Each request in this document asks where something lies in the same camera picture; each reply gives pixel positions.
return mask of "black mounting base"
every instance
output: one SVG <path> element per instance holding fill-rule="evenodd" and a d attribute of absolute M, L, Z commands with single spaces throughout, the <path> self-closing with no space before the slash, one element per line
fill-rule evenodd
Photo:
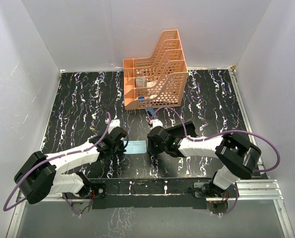
<path fill-rule="evenodd" d="M 92 179 L 95 191 L 93 209 L 118 207 L 192 207 L 207 209 L 208 195 L 190 193 L 195 184 L 209 183 L 207 178 L 155 178 L 155 179 Z M 236 192 L 227 189 L 229 197 Z M 68 194 L 69 199 L 80 199 Z"/>

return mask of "white wall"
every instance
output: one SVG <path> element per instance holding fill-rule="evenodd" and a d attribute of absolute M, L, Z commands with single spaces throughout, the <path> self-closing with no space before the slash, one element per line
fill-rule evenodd
<path fill-rule="evenodd" d="M 295 0 L 274 0 L 238 66 L 237 80 L 253 130 L 279 148 L 278 180 L 295 232 Z M 266 167 L 275 162 L 259 143 Z"/>
<path fill-rule="evenodd" d="M 14 176 L 39 150 L 59 70 L 20 0 L 0 0 L 0 237 Z"/>
<path fill-rule="evenodd" d="M 237 64 L 270 0 L 22 0 L 60 69 L 106 70 L 149 57 L 178 29 L 187 65 Z"/>

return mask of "gray floor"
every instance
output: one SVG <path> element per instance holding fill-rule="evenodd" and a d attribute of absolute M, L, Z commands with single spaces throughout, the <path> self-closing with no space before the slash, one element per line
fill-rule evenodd
<path fill-rule="evenodd" d="M 78 219 L 65 202 L 40 202 L 26 205 L 17 234 L 30 237 L 283 238 L 284 234 L 272 200 L 240 200 L 222 218 L 191 208 L 116 208 L 91 210 Z"/>

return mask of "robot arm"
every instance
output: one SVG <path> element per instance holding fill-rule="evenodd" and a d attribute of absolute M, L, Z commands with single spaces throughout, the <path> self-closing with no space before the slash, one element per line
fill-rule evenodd
<path fill-rule="evenodd" d="M 125 152 L 123 141 L 126 136 L 127 132 L 119 126 L 119 120 L 112 120 L 108 134 L 97 146 L 93 147 L 100 136 L 96 136 L 78 147 L 58 153 L 45 155 L 41 151 L 37 151 L 19 170 L 14 181 L 18 183 L 32 167 L 46 160 L 47 157 L 62 157 L 37 168 L 20 185 L 20 190 L 30 204 L 35 204 L 48 194 L 53 193 L 71 192 L 77 196 L 85 197 L 92 189 L 86 176 L 79 172 L 69 175 L 64 175 L 64 173 L 78 166 L 109 157 L 111 154 Z"/>
<path fill-rule="evenodd" d="M 204 194 L 221 196 L 225 190 L 239 179 L 251 179 L 261 150 L 238 133 L 230 133 L 209 140 L 173 136 L 171 129 L 164 129 L 158 120 L 152 120 L 148 134 L 148 152 L 166 152 L 173 157 L 207 156 L 220 159 L 224 166 L 219 169 L 211 182 L 201 188 Z"/>

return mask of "table surface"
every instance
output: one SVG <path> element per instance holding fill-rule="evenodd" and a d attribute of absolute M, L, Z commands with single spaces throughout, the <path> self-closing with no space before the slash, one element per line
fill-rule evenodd
<path fill-rule="evenodd" d="M 146 140 L 150 131 L 145 110 L 124 109 L 123 72 L 63 73 L 46 130 L 44 153 L 54 153 L 83 144 L 106 128 L 105 113 L 120 119 L 129 140 Z M 193 121 L 196 133 L 242 129 L 245 124 L 227 69 L 190 70 L 181 107 L 175 110 Z M 164 127 L 181 124 L 168 110 L 158 113 Z M 218 159 L 192 156 L 172 158 L 163 153 L 123 155 L 75 168 L 88 178 L 211 178 L 222 167 Z"/>

